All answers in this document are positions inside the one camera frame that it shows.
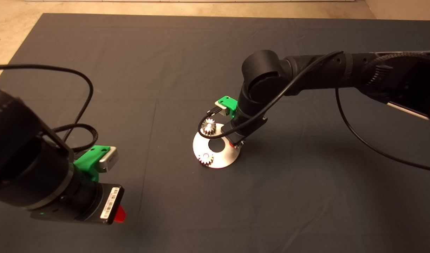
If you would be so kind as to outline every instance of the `table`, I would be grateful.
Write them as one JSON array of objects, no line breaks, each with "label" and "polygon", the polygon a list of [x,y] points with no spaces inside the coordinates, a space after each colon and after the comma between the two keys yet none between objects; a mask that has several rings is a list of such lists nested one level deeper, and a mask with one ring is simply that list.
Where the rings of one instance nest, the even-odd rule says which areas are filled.
[{"label": "table", "polygon": [[[430,50],[430,21],[44,14],[11,63],[93,80],[81,122],[118,147],[100,181],[125,187],[128,216],[111,226],[41,222],[0,203],[0,252],[430,252],[430,172],[356,140],[332,90],[277,103],[228,168],[199,165],[199,119],[238,96],[242,61],[261,49],[281,58]],[[50,127],[71,122],[87,92],[78,77],[37,70],[6,71],[0,88]],[[341,96],[369,142],[430,165],[430,123],[354,89]],[[88,138],[76,130],[68,144]]]}]

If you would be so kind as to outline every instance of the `metal disc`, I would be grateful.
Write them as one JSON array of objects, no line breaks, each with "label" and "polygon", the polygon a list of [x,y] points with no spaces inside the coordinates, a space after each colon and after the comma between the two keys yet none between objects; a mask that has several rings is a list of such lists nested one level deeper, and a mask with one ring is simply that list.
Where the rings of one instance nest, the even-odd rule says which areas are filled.
[{"label": "metal disc", "polygon": [[[214,135],[221,134],[222,126],[223,124],[216,124]],[[210,139],[204,138],[199,133],[196,133],[195,138],[193,139],[193,152],[196,158],[199,156],[204,156],[204,154],[212,155],[213,161],[207,166],[214,169],[225,168],[235,162],[237,157],[239,157],[240,147],[232,147],[226,137],[222,137],[221,139],[224,141],[223,151],[213,152],[209,147]]]}]

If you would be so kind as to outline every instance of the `concrete floor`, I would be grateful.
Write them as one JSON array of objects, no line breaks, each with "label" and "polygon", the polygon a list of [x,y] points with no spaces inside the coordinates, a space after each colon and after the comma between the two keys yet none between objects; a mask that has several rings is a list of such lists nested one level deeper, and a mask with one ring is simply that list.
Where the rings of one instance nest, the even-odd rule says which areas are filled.
[{"label": "concrete floor", "polygon": [[0,0],[0,64],[6,64],[10,61],[42,13],[375,19],[364,0],[318,3],[130,3]]}]

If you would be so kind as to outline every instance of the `gear teeth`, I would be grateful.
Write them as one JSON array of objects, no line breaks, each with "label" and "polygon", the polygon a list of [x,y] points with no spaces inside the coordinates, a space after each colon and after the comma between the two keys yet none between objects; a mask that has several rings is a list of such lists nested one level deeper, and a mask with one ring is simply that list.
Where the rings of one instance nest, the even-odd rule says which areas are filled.
[{"label": "gear teeth", "polygon": [[209,166],[213,162],[214,157],[212,154],[204,153],[202,155],[198,155],[198,160],[201,162],[202,165]]},{"label": "gear teeth", "polygon": [[204,121],[202,124],[202,131],[205,135],[213,135],[216,130],[216,123],[215,120],[212,120],[211,118],[208,118]]}]

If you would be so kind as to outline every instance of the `barcode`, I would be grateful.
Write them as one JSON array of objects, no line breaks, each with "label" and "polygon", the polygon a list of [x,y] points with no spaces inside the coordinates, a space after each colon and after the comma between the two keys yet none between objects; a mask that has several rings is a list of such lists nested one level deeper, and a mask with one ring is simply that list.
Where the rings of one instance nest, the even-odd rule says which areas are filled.
[{"label": "barcode", "polygon": [[101,219],[109,218],[110,212],[112,211],[113,204],[117,198],[120,187],[113,187],[110,191],[109,197],[107,198],[106,205],[104,206],[103,212],[101,213]]}]

